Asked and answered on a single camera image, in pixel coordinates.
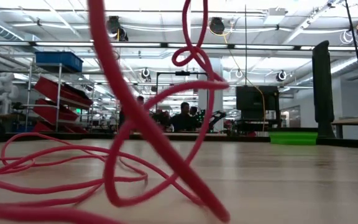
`ceiling beam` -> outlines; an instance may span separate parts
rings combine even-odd
[[[45,4],[47,5],[47,7],[49,8],[49,10],[51,12],[53,12],[56,17],[62,22],[64,23],[77,37],[79,37],[80,39],[83,39],[83,37],[81,36],[81,34],[76,30],[74,29],[73,26],[71,26],[60,14],[59,12],[57,12],[49,3],[47,0],[44,0]]]
[[[211,56],[211,57],[222,57],[222,56],[230,56],[230,53],[228,50],[209,50],[206,49],[205,52]],[[234,56],[243,57],[244,53],[243,50],[232,50],[232,53]],[[75,54],[79,58],[97,58],[95,52],[75,52]],[[147,54],[146,52],[142,52],[141,57],[142,58],[155,58],[155,59],[164,59],[166,57],[172,56],[172,52],[167,52],[166,50],[163,51],[162,54]],[[33,53],[30,52],[2,52],[0,51],[0,55],[7,56],[10,58],[32,58],[35,57]],[[330,52],[331,59],[347,59],[349,57],[352,57],[354,53],[352,52]],[[249,57],[268,57],[269,53],[261,51],[261,50],[248,50],[248,56]],[[121,58],[139,58],[139,54],[121,54]],[[299,52],[299,51],[285,51],[285,52],[277,52],[274,57],[278,58],[311,58],[311,52]]]
[[[48,9],[21,9],[21,8],[3,8],[0,7],[1,11],[7,11],[7,12],[29,12],[29,13],[40,13],[40,12],[48,12]],[[56,9],[55,10],[58,13],[73,13],[73,10],[71,9]],[[76,10],[76,13],[80,14],[89,14],[89,10]],[[107,16],[133,16],[131,14],[136,14],[137,16],[139,14],[182,14],[182,11],[176,10],[176,11],[164,11],[164,10],[105,10],[105,15]],[[203,12],[202,11],[193,11],[194,15],[197,17],[202,17]],[[226,16],[240,16],[244,17],[244,12],[232,12],[232,11],[209,11],[208,15],[210,17],[226,17]],[[267,15],[267,10],[264,9],[248,9],[247,11],[247,17],[255,17],[255,18],[264,18]]]
[[[301,23],[297,25],[297,27],[280,43],[280,45],[287,45],[289,42],[291,42],[295,37],[297,37],[299,34],[302,33],[304,29],[307,29],[311,23],[313,23],[315,20],[317,20],[323,13],[325,13],[328,9],[332,8],[333,4],[337,4],[341,0],[334,0],[334,3],[331,3],[331,1],[328,1],[324,6],[320,7],[319,9],[315,9],[310,12],[310,15],[304,19]],[[273,51],[270,53],[269,57],[274,57],[276,54],[276,51]],[[255,68],[257,68],[265,59],[261,58],[257,63],[255,63],[251,68],[250,72],[254,71]],[[236,83],[240,83],[245,77],[239,78]]]

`wall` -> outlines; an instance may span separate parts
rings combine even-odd
[[[358,117],[358,81],[342,81],[342,115],[343,117]],[[345,139],[358,139],[358,126],[344,126]]]
[[[334,116],[335,119],[338,119],[342,116],[342,95],[340,79],[333,80],[332,85]],[[280,100],[280,109],[290,108],[293,106],[300,107],[302,128],[317,128],[317,122],[314,120],[313,89],[299,90],[298,93],[295,93],[294,99]]]

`table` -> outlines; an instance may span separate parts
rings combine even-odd
[[[339,119],[332,122],[336,126],[337,138],[343,138],[343,126],[358,126],[358,118]]]
[[[166,136],[199,136],[199,133],[196,132],[180,132],[180,133],[164,133]],[[223,133],[206,133],[206,136],[209,137],[224,137],[227,134]]]
[[[109,147],[110,140],[86,139],[73,144]],[[185,157],[193,142],[173,141]],[[8,156],[23,156],[46,147],[50,141],[15,142]],[[170,168],[145,141],[126,141],[122,151],[152,162],[165,172]],[[59,152],[37,159],[57,161],[83,155],[80,151]],[[231,214],[230,224],[355,224],[358,223],[358,149],[331,146],[279,146],[269,143],[204,142],[191,166]],[[19,174],[1,175],[0,180],[24,187],[48,187],[100,178],[103,164],[85,159],[33,168]],[[156,173],[149,184],[117,183],[119,195],[131,197],[161,183]],[[131,175],[117,166],[117,175]],[[18,202],[75,196],[76,192],[24,195],[0,189],[0,202]],[[210,224],[219,223],[205,209],[190,203],[175,188],[134,207],[112,206],[102,191],[79,209],[121,220],[127,224]],[[14,222],[1,221],[0,224]]]

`pillar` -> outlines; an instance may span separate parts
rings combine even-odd
[[[210,58],[212,69],[215,73],[217,73],[220,77],[223,76],[223,68],[221,65],[221,59],[220,58]],[[199,75],[199,80],[207,80],[207,77],[205,75]],[[206,110],[208,103],[208,94],[207,90],[199,90],[198,91],[198,107],[201,108],[201,110]],[[213,111],[217,110],[223,110],[223,91],[217,90],[215,91],[215,100],[214,100],[214,108]],[[214,131],[222,131],[223,130],[223,119],[218,121],[214,125]]]

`red cable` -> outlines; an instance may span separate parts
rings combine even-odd
[[[208,74],[208,81],[195,81],[175,85],[167,90],[164,90],[163,92],[155,96],[155,98],[151,98],[142,108],[134,100],[131,91],[129,90],[129,87],[126,85],[125,80],[122,78],[119,65],[114,59],[104,23],[103,0],[88,0],[89,23],[91,27],[91,35],[94,39],[94,47],[96,53],[98,54],[101,65],[106,74],[106,78],[110,83],[112,91],[114,92],[115,96],[120,100],[120,102],[122,102],[122,106],[127,108],[126,116],[128,116],[129,119],[122,126],[120,133],[114,138],[114,142],[110,150],[103,149],[100,147],[71,145],[69,142],[44,136],[38,133],[18,134],[8,140],[8,142],[5,143],[1,151],[0,161],[2,161],[4,166],[0,168],[0,175],[22,172],[23,170],[27,170],[32,167],[55,166],[76,159],[91,158],[99,159],[101,162],[104,162],[104,174],[102,179],[96,179],[77,184],[49,187],[44,189],[20,187],[17,185],[12,185],[0,181],[0,188],[22,194],[51,194],[55,192],[90,188],[85,193],[73,198],[58,198],[38,202],[0,203],[0,218],[17,222],[50,221],[71,223],[119,223],[117,221],[110,220],[108,218],[104,218],[102,216],[94,215],[88,212],[80,211],[75,208],[50,207],[65,204],[73,204],[74,206],[76,206],[79,203],[82,203],[88,198],[90,198],[100,188],[102,184],[104,184],[108,199],[113,205],[117,207],[131,206],[150,199],[151,197],[157,195],[159,192],[163,191],[169,185],[172,184],[195,204],[205,205],[209,207],[211,211],[221,221],[229,221],[229,213],[223,207],[222,203],[214,196],[214,194],[212,193],[212,191],[210,191],[206,184],[189,167],[191,160],[195,157],[196,153],[200,149],[200,146],[208,129],[208,121],[212,115],[212,109],[214,104],[214,91],[222,90],[229,87],[226,82],[223,82],[224,80],[219,77],[219,75],[213,72],[211,62],[209,61],[208,56],[201,49],[201,45],[203,43],[206,34],[206,28],[208,25],[208,0],[203,0],[203,28],[201,30],[200,39],[196,46],[192,46],[190,37],[187,33],[187,15],[185,12],[187,12],[190,6],[190,2],[190,0],[185,1],[185,5],[183,6],[184,13],[182,14],[183,34],[185,36],[187,47],[176,51],[173,54],[172,62],[176,66],[184,66],[192,59],[195,59],[199,63],[200,67]],[[190,55],[186,59],[184,59],[184,61],[178,62],[178,56],[186,51],[189,51]],[[163,135],[157,124],[149,118],[148,113],[146,113],[146,111],[148,111],[153,105],[157,104],[159,101],[164,100],[169,95],[195,88],[210,90],[208,100],[209,106],[195,145],[193,146],[186,160],[183,160],[176,152],[176,150],[174,150],[167,137]],[[123,152],[119,152],[124,140],[127,139],[130,131],[134,128],[136,128],[142,133],[143,137],[148,140],[151,145],[153,145],[157,153],[159,153],[161,157],[167,162],[167,164],[173,169],[174,174],[172,176],[168,176],[162,170],[141,158]],[[41,138],[58,141],[62,144],[65,144],[66,146],[44,149],[42,151],[24,157],[6,157],[6,149],[8,145],[15,139],[23,136],[39,136]],[[47,162],[41,164],[38,164],[35,161],[35,159],[40,156],[44,156],[46,154],[54,153],[57,151],[67,150],[81,150],[87,153],[87,155],[76,156],[61,161]],[[92,152],[102,152],[105,153],[105,155],[96,155]],[[116,191],[115,182],[137,182],[144,180],[147,184],[148,177],[146,172],[122,160],[123,157],[136,161],[148,167],[149,169],[152,169],[166,180],[163,181],[160,185],[156,186],[154,189],[147,191],[143,195],[132,198],[120,198]],[[114,171],[117,158],[119,158],[120,162],[124,166],[129,168],[131,171],[139,174],[139,176],[116,177],[114,175]],[[189,186],[189,188],[194,191],[197,197],[192,195],[176,183],[176,179],[178,177],[180,177]]]

